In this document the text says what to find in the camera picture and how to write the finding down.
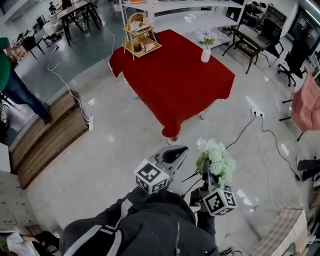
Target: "green shirt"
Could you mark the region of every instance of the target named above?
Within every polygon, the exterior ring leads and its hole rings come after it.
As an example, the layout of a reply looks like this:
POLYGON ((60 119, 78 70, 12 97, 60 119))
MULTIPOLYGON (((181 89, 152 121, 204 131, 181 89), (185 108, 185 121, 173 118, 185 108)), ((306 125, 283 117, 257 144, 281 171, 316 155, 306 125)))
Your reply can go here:
POLYGON ((0 37, 0 91, 2 91, 9 80, 11 71, 11 62, 3 49, 6 49, 8 45, 8 38, 0 37))

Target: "wooden step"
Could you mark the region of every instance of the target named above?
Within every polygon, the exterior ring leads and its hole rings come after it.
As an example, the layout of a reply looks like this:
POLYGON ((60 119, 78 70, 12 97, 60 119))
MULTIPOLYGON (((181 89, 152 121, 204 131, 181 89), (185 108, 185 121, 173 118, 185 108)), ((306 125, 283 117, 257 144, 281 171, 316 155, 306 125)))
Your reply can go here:
POLYGON ((14 170, 17 169, 21 160, 26 156, 31 147, 36 141, 47 131, 50 127, 71 108, 77 106, 76 101, 72 95, 67 91, 61 97, 59 97, 48 109, 52 116, 51 124, 44 124, 41 118, 38 118, 30 129, 21 138, 20 142, 14 148, 12 157, 12 167, 14 170))
POLYGON ((51 124, 44 125, 38 118, 12 153, 14 170, 22 189, 26 189, 63 150, 89 129, 69 92, 57 99, 49 112, 51 124))

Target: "hand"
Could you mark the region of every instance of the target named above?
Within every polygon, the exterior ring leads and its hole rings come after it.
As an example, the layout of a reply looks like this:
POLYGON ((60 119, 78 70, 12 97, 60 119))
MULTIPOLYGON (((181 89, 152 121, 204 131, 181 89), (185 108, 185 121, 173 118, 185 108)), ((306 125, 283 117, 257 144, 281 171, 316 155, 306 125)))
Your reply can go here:
POLYGON ((200 205, 200 212, 202 212, 202 213, 208 212, 208 209, 203 201, 201 202, 201 205, 200 205))
POLYGON ((13 66, 15 66, 15 65, 17 64, 18 60, 17 60, 17 58, 16 58, 15 56, 13 56, 13 55, 11 54, 11 55, 8 56, 8 58, 9 58, 9 60, 10 60, 10 62, 11 62, 11 64, 12 64, 13 66))
POLYGON ((22 240, 24 242, 37 242, 37 243, 40 243, 35 237, 33 236, 30 236, 30 235, 22 235, 22 240))

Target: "flower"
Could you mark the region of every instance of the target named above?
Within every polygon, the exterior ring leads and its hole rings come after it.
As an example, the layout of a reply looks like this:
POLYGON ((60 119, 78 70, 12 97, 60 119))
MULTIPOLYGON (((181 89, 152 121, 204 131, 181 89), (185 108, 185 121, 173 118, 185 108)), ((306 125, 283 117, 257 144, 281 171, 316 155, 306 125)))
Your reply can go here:
POLYGON ((216 143, 213 138, 208 141, 200 138, 197 145, 202 151, 201 156, 196 161, 197 171, 202 174, 204 162, 209 159, 209 171, 218 178, 220 188, 224 189, 226 184, 232 182, 236 162, 225 146, 221 142, 216 143))
POLYGON ((206 48, 209 49, 209 45, 214 44, 215 38, 217 38, 217 34, 212 32, 210 29, 199 29, 195 32, 195 38, 201 45, 205 45, 206 48))

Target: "pink cushion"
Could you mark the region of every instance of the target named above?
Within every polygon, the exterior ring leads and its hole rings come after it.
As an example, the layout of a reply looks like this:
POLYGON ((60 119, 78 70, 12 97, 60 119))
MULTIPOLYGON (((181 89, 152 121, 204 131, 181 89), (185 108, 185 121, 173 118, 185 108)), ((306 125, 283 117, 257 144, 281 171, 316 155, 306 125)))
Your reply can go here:
POLYGON ((303 132, 320 129, 320 87, 310 73, 293 94, 291 117, 303 132))

